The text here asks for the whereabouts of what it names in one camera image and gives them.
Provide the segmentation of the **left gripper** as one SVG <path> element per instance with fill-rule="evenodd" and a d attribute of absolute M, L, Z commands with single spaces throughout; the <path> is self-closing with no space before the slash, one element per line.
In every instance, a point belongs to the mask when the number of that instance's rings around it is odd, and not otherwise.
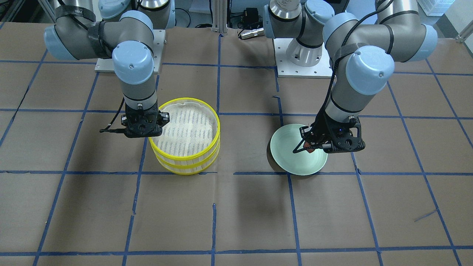
<path fill-rule="evenodd" d="M 348 122 L 339 122 L 326 113 L 316 116 L 310 126 L 299 128 L 302 140 L 293 153 L 304 151 L 304 143 L 311 143 L 313 148 L 322 149 L 325 153 L 354 153 L 365 149 L 361 136 L 361 124 L 357 116 L 349 116 Z"/>

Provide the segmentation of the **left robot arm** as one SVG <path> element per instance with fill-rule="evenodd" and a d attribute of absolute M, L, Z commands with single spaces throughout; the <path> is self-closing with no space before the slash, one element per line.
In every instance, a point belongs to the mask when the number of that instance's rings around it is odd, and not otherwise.
<path fill-rule="evenodd" d="M 382 91 L 395 62 L 426 59 L 438 34 L 420 22 L 415 0 L 377 0 L 375 11 L 358 20 L 352 13 L 335 14 L 323 0 L 271 0 L 262 22 L 268 38 L 290 38 L 286 57 L 312 67 L 323 49 L 329 55 L 331 80 L 324 103 L 310 126 L 300 128 L 294 153 L 349 153 L 363 150 L 359 113 Z"/>

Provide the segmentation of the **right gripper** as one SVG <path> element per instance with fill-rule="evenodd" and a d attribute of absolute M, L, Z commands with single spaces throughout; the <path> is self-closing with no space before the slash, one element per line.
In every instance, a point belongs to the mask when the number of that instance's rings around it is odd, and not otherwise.
<path fill-rule="evenodd" d="M 128 138 L 157 137 L 163 132 L 163 127 L 170 122 L 170 114 L 161 112 L 157 104 L 149 109 L 139 107 L 135 110 L 125 105 L 125 114 L 121 116 L 120 123 L 124 128 L 110 129 L 109 126 L 101 129 L 100 133 L 124 134 Z"/>

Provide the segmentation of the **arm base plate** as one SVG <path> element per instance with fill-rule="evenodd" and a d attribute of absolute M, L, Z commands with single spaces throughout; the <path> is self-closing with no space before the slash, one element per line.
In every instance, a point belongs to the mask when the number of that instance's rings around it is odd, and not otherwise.
<path fill-rule="evenodd" d="M 163 57 L 164 44 L 166 41 L 167 32 L 164 29 L 154 29 L 154 41 L 153 41 L 153 60 L 154 60 L 154 74 L 160 73 L 161 61 Z M 95 72 L 100 73 L 114 73 L 113 59 L 101 59 L 99 58 L 96 62 Z"/>
<path fill-rule="evenodd" d="M 279 78 L 331 77 L 330 57 L 323 44 L 318 48 L 307 48 L 294 38 L 277 38 L 273 45 Z"/>

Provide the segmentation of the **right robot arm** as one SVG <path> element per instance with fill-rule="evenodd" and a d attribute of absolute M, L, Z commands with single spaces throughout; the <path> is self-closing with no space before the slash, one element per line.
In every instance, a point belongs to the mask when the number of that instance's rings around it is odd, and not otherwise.
<path fill-rule="evenodd" d="M 122 128 L 107 126 L 100 132 L 124 134 L 128 138 L 157 137 L 170 115 L 157 104 L 155 40 L 152 18 L 142 3 L 102 0 L 102 21 L 96 21 L 90 0 L 59 0 L 55 24 L 44 32 L 49 52 L 60 60 L 111 59 L 120 79 L 125 108 Z"/>

